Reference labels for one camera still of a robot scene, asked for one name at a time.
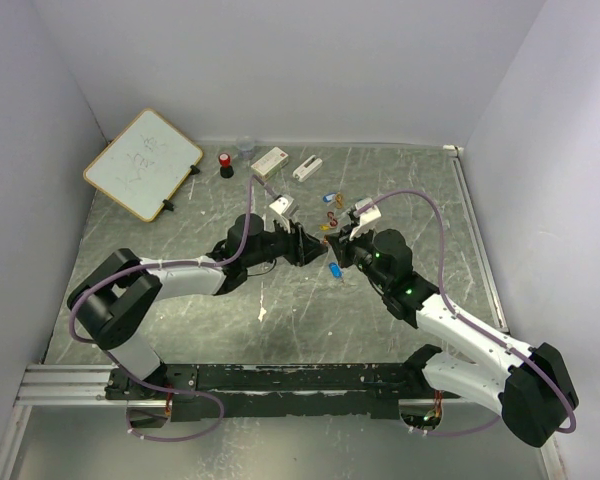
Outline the red S-carabiner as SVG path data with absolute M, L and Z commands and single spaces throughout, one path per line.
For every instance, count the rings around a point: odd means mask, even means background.
M 337 220 L 334 212 L 328 211 L 327 212 L 327 217 L 328 217 L 328 220 L 329 220 L 329 225 L 331 227 L 336 227 L 338 225 L 338 220 Z

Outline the blue tag key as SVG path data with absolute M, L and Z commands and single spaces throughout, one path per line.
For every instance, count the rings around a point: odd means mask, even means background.
M 339 265 L 336 262 L 331 262 L 328 265 L 328 267 L 329 267 L 332 277 L 335 280 L 337 280 L 340 284 L 343 284 L 344 283 L 343 271 L 339 267 Z
M 327 206 L 331 206 L 338 210 L 344 208 L 344 196 L 341 192 L 331 192 L 322 197 L 323 202 Z

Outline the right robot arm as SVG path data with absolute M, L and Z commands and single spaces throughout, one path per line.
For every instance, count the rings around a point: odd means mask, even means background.
M 396 319 L 447 342 L 464 360 L 420 348 L 404 374 L 406 390 L 423 398 L 433 390 L 464 397 L 500 416 L 532 447 L 543 446 L 570 422 L 579 400 L 561 353 L 499 332 L 444 296 L 418 274 L 412 251 L 394 229 L 353 236 L 346 228 L 326 236 L 340 268 L 355 267 Z

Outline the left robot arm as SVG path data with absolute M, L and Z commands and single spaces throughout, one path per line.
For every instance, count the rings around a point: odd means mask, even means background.
M 260 216 L 243 214 L 225 239 L 195 259 L 160 266 L 128 248 L 115 251 L 71 292 L 67 307 L 95 345 L 131 374 L 132 389 L 153 399 L 165 390 L 167 367 L 138 329 L 155 302 L 225 295 L 248 280 L 252 267 L 274 264 L 279 258 L 302 267 L 326 252 L 326 245 L 299 223 L 275 223 L 267 231 Z

